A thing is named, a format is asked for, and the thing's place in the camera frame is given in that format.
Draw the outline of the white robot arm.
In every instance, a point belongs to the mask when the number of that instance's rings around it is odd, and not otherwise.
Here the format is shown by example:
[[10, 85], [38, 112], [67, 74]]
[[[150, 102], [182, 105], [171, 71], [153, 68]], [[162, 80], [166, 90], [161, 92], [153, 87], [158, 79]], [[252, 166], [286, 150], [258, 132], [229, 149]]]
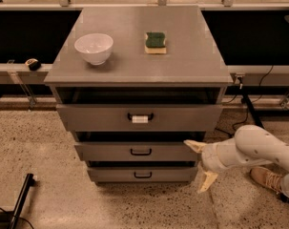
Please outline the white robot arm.
[[207, 191], [222, 171], [250, 166], [250, 177], [259, 185], [289, 198], [289, 144], [255, 125], [238, 128], [233, 138], [204, 143], [185, 140], [200, 154], [198, 191]]

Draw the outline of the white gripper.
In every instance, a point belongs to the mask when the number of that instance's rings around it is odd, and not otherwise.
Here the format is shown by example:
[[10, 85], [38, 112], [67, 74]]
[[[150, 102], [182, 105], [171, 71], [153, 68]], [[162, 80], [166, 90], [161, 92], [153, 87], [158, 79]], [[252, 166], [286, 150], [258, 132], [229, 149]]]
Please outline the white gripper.
[[187, 139], [184, 140], [184, 144], [201, 154], [203, 165], [199, 162], [197, 166], [199, 193], [206, 192], [211, 187], [218, 173], [246, 163], [246, 155], [237, 149], [233, 138], [207, 145], [205, 142]]

